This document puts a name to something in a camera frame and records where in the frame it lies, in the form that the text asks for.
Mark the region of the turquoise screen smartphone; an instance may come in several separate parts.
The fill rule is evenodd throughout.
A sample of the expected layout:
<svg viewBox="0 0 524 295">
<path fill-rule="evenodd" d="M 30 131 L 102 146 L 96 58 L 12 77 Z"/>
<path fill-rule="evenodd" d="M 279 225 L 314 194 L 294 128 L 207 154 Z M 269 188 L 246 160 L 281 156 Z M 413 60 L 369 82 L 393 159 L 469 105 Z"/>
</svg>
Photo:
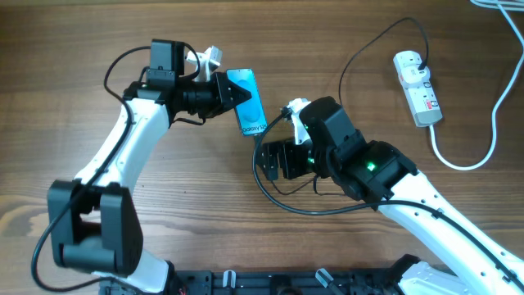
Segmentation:
<svg viewBox="0 0 524 295">
<path fill-rule="evenodd" d="M 256 136 L 264 132 L 267 120 L 260 100 L 255 73 L 250 68 L 228 69 L 228 78 L 251 93 L 251 98 L 237 105 L 235 112 L 243 136 Z"/>
</svg>

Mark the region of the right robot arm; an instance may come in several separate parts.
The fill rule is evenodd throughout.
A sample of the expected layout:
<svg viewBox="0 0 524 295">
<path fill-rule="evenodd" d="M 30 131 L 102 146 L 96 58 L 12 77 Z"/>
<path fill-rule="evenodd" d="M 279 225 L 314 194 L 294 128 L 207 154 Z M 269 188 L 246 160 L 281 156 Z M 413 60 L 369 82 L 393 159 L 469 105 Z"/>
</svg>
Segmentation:
<svg viewBox="0 0 524 295">
<path fill-rule="evenodd" d="M 313 173 L 330 178 L 357 205 L 326 210 L 336 215 L 364 208 L 380 211 L 407 229 L 450 269 L 436 270 L 405 256 L 389 276 L 403 294 L 521 294 L 523 261 L 479 230 L 456 210 L 416 165 L 386 142 L 366 141 L 332 97 L 297 98 L 279 120 L 294 136 L 258 141 L 252 168 L 267 179 Z"/>
</svg>

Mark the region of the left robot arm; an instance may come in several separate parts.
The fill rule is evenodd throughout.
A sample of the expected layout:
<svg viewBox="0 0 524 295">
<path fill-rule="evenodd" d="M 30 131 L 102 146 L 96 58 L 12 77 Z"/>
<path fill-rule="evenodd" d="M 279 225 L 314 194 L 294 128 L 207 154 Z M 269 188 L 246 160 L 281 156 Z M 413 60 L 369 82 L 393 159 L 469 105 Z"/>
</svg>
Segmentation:
<svg viewBox="0 0 524 295">
<path fill-rule="evenodd" d="M 133 191 L 143 167 L 171 125 L 203 125 L 247 101 L 251 93 L 220 70 L 217 47 L 195 51 L 188 43 L 155 39 L 150 63 L 118 95 L 121 113 L 94 158 L 70 181 L 47 192 L 55 264 L 92 276 L 102 291 L 185 294 L 171 262 L 143 246 Z"/>
</svg>

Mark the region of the white USB charger plug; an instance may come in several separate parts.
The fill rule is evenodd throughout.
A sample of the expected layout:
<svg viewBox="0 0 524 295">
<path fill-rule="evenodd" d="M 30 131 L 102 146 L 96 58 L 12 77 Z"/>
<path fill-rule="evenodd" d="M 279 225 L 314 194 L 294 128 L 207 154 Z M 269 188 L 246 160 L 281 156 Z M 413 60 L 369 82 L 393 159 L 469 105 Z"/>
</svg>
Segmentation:
<svg viewBox="0 0 524 295">
<path fill-rule="evenodd" d="M 429 81 L 431 72 L 426 66 L 419 69 L 418 66 L 406 66 L 400 69 L 399 79 L 400 84 L 405 89 L 415 89 L 423 86 Z"/>
</svg>

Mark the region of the white power strip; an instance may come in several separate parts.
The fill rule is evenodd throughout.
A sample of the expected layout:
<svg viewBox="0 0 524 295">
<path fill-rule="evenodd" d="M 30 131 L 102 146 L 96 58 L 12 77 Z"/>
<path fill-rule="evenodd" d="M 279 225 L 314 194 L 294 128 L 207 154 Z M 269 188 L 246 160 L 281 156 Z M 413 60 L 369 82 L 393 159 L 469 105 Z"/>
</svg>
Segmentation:
<svg viewBox="0 0 524 295">
<path fill-rule="evenodd" d="M 418 66 L 419 68 L 422 58 L 417 52 L 403 51 L 394 56 L 393 62 L 399 78 L 401 68 L 406 66 Z M 430 80 L 418 88 L 402 87 L 402 89 L 417 127 L 429 127 L 443 118 Z"/>
</svg>

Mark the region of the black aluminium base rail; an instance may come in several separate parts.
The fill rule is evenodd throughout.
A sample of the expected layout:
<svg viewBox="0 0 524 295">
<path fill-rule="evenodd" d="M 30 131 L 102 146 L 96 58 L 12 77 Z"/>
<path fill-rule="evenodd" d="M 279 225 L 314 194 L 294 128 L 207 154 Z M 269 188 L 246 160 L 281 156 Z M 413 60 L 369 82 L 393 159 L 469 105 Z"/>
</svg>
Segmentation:
<svg viewBox="0 0 524 295">
<path fill-rule="evenodd" d="M 314 271 L 302 272 L 224 272 L 179 271 L 168 294 L 251 295 L 251 294 L 394 294 L 402 293 L 385 269 L 332 271 L 321 283 Z"/>
</svg>

